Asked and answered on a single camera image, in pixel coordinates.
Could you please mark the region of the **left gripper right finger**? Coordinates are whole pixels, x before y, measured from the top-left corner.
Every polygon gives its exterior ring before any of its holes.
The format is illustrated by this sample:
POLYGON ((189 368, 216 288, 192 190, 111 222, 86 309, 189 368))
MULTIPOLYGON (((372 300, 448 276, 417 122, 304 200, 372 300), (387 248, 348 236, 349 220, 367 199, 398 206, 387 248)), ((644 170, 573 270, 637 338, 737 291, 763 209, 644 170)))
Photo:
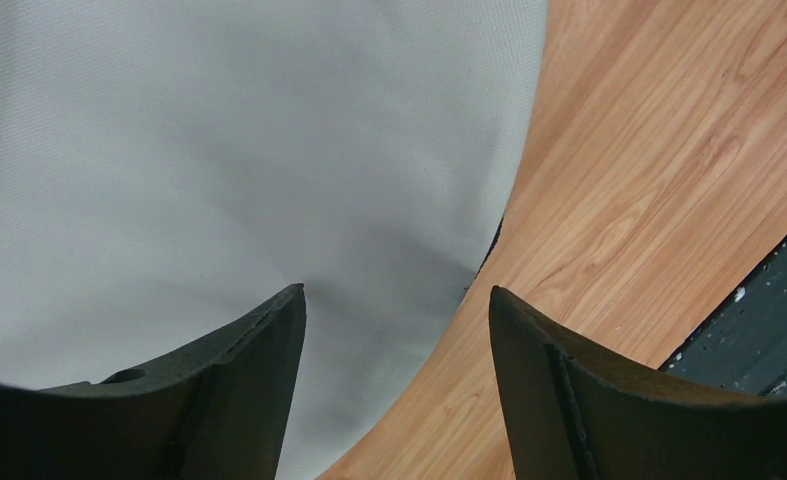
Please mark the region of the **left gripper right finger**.
POLYGON ((649 368, 500 286, 489 335, 520 479, 787 479, 787 398, 649 368))

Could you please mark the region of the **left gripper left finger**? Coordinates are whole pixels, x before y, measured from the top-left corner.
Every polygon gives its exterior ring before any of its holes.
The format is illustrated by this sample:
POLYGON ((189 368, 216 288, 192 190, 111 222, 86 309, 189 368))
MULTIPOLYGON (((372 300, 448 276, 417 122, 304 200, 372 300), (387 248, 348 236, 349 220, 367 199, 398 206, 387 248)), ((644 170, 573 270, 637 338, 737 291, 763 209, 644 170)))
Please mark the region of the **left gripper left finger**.
POLYGON ((99 383, 0 384, 0 479, 272 479, 306 328, 302 284, 99 383))

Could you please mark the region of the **beige canvas backpack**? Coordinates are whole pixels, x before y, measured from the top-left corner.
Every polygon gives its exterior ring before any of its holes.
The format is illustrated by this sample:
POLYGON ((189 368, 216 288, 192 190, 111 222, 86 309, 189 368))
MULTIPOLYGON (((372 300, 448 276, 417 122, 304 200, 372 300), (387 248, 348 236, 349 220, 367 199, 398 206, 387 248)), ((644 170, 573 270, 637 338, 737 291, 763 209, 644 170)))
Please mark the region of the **beige canvas backpack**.
POLYGON ((0 382, 97 381, 303 283, 277 475, 434 350, 500 228, 543 1, 0 1, 0 382))

